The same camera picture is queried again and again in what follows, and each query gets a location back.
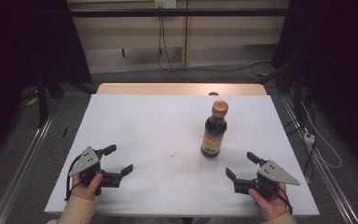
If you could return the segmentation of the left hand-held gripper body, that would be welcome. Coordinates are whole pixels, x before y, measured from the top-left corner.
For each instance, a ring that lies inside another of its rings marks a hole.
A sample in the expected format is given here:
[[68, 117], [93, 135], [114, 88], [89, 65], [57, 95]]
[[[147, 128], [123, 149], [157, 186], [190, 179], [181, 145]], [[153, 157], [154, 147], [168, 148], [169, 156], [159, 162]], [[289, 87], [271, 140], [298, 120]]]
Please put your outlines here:
[[74, 159], [69, 168], [69, 176], [79, 175], [85, 185], [88, 185], [97, 173], [103, 175], [102, 182], [95, 191], [96, 196], [102, 193], [102, 188], [118, 188], [122, 179], [120, 173], [107, 173], [101, 168], [103, 156], [103, 149], [88, 146]]

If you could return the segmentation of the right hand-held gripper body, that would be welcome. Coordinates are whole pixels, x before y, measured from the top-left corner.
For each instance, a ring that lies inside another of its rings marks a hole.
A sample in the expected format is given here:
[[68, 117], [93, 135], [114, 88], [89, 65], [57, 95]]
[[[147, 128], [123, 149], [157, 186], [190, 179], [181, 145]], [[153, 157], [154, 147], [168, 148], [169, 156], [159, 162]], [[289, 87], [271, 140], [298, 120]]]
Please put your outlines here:
[[239, 179], [232, 174], [232, 182], [236, 193], [247, 194], [249, 189], [254, 189], [263, 198], [270, 198], [279, 189], [279, 183], [299, 186], [300, 182], [287, 173], [280, 165], [272, 160], [252, 159], [259, 165], [256, 178], [252, 180]]

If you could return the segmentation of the dark sauce bottle orange cap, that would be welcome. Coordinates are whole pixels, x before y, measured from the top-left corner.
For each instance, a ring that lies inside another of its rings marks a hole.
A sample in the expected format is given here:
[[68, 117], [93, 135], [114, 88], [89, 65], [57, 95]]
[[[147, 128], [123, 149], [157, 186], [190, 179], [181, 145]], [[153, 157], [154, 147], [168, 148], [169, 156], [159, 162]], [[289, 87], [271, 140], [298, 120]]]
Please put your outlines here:
[[216, 100], [212, 106], [212, 115], [205, 121], [205, 130], [201, 144], [201, 152], [207, 158], [214, 158], [220, 153], [227, 123], [225, 116], [228, 104], [223, 100]]

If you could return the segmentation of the person's left hand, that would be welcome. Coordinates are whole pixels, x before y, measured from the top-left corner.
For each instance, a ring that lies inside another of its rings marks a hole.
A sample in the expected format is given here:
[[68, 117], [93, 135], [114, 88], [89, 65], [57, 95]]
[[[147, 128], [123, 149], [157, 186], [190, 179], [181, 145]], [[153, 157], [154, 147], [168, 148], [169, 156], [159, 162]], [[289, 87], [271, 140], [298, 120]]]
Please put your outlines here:
[[71, 195], [89, 201], [93, 201], [95, 197], [95, 191], [99, 187], [102, 179], [103, 179], [103, 175], [97, 173], [90, 181], [90, 183], [86, 186], [82, 183], [79, 175], [74, 175]]

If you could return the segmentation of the person's right hand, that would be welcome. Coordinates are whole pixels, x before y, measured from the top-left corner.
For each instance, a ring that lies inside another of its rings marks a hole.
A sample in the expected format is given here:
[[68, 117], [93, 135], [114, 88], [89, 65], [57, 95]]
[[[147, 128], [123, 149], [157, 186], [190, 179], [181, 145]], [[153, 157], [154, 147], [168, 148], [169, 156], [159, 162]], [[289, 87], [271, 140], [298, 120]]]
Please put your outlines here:
[[249, 189], [249, 195], [259, 205], [263, 220], [273, 219], [285, 212], [288, 212], [289, 202], [286, 195], [286, 185], [282, 182], [279, 183], [279, 190], [277, 195], [273, 195], [269, 199], [263, 198], [256, 190]]

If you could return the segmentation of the white table cover board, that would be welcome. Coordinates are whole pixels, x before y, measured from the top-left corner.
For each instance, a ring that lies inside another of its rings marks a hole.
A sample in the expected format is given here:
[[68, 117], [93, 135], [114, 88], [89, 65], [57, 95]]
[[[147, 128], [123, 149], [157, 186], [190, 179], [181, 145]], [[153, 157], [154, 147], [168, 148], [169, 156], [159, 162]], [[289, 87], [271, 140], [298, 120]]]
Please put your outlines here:
[[131, 165], [117, 189], [97, 197], [98, 214], [119, 217], [257, 217], [258, 206], [235, 192], [226, 170], [256, 176], [247, 152], [272, 160], [298, 180], [287, 195], [297, 217], [316, 216], [310, 193], [271, 98], [228, 96], [227, 131], [220, 154], [201, 154], [212, 95], [96, 94], [77, 131], [67, 161], [86, 147], [117, 150], [101, 161], [107, 172]]

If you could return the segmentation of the black metal stand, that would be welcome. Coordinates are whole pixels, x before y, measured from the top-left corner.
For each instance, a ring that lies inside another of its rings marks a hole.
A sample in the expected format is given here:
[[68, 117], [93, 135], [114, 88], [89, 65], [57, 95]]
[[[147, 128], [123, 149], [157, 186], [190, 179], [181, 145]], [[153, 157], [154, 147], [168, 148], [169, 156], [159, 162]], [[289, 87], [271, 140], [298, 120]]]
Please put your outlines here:
[[61, 83], [69, 83], [71, 86], [87, 94], [94, 94], [96, 92], [92, 87], [88, 87], [80, 81], [75, 81], [73, 78], [55, 69], [49, 69], [42, 63], [38, 65], [36, 71], [37, 99], [39, 103], [39, 128], [42, 128], [48, 120], [46, 91], [48, 91], [53, 98], [62, 98], [64, 91]]
[[292, 86], [294, 89], [294, 109], [298, 118], [302, 117], [301, 105], [301, 80], [302, 76], [298, 69], [298, 61], [291, 59], [280, 66], [277, 70], [257, 80], [256, 84], [264, 85], [275, 79], [276, 88], [279, 93], [289, 92]]

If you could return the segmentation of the wooden table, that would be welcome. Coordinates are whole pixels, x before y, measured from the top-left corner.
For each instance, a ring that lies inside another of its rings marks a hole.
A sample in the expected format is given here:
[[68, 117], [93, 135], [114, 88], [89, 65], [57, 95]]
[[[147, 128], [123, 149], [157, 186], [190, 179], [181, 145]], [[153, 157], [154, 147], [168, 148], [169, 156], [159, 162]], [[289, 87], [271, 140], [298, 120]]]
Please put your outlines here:
[[266, 95], [260, 84], [103, 83], [98, 94]]

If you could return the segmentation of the black curtain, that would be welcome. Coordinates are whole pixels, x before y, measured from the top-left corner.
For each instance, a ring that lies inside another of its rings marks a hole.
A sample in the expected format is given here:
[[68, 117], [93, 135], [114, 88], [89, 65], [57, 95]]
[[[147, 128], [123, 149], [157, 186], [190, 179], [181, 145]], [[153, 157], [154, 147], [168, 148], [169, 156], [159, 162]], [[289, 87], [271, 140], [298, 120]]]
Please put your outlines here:
[[61, 96], [61, 82], [91, 82], [69, 12], [68, 0], [0, 0], [0, 141], [23, 89], [44, 85]]
[[358, 160], [358, 0], [290, 0], [271, 64], [297, 68]]

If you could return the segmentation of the black horizontal metal bar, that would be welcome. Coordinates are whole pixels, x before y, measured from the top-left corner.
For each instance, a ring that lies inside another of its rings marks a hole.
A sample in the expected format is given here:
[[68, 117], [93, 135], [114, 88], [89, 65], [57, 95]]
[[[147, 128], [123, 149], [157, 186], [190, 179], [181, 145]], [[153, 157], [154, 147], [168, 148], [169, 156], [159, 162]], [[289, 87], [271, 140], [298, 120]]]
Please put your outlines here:
[[71, 10], [76, 18], [91, 17], [279, 17], [297, 14], [310, 14], [304, 8], [248, 8], [248, 9], [87, 9]]

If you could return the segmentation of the aluminium floor rail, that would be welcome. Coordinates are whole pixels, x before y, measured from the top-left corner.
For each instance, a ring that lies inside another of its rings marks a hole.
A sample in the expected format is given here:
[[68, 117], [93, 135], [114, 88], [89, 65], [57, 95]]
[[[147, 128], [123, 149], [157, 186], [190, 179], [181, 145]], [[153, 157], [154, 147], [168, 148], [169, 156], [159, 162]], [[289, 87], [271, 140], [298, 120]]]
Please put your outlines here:
[[48, 133], [49, 127], [53, 121], [54, 115], [50, 114], [42, 123], [35, 133], [31, 145], [28, 147], [21, 165], [12, 178], [9, 186], [7, 187], [3, 197], [0, 200], [0, 224], [6, 224], [8, 215], [16, 202], [25, 179], [31, 171], [31, 166], [41, 148], [44, 139]]
[[335, 179], [333, 173], [331, 172], [331, 169], [338, 169], [342, 166], [342, 159], [337, 153], [337, 151], [332, 147], [332, 145], [320, 134], [318, 129], [314, 125], [314, 121], [311, 118], [310, 113], [306, 109], [303, 103], [301, 112], [305, 113], [306, 121], [310, 125], [310, 130], [306, 126], [301, 126], [300, 122], [297, 119], [297, 116], [295, 114], [294, 109], [294, 103], [290, 99], [289, 96], [280, 96], [282, 103], [286, 109], [286, 112], [288, 113], [289, 117], [291, 118], [291, 121], [294, 123], [296, 130], [303, 140], [303, 134], [304, 133], [310, 133], [310, 130], [316, 134], [317, 137], [319, 137], [337, 156], [339, 164], [333, 165], [329, 162], [327, 162], [323, 155], [321, 154], [319, 148], [316, 147], [315, 144], [308, 144], [303, 140], [303, 143], [305, 144], [306, 150], [311, 154], [311, 157], [313, 158], [313, 164], [315, 169], [320, 174], [329, 194], [331, 195], [337, 210], [341, 214], [341, 216], [344, 219], [345, 224], [358, 224], [358, 216], [356, 215], [350, 201], [348, 200], [348, 197], [345, 195], [344, 191], [342, 190], [341, 186], [338, 184], [337, 180]]

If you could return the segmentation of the white wall socket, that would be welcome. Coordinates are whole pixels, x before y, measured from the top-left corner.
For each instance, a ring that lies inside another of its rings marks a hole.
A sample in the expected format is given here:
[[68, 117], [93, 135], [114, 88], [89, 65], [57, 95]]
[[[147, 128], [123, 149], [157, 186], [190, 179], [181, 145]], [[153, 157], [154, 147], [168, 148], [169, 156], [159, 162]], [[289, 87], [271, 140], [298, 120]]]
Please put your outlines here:
[[177, 8], [176, 0], [155, 0], [155, 8]]

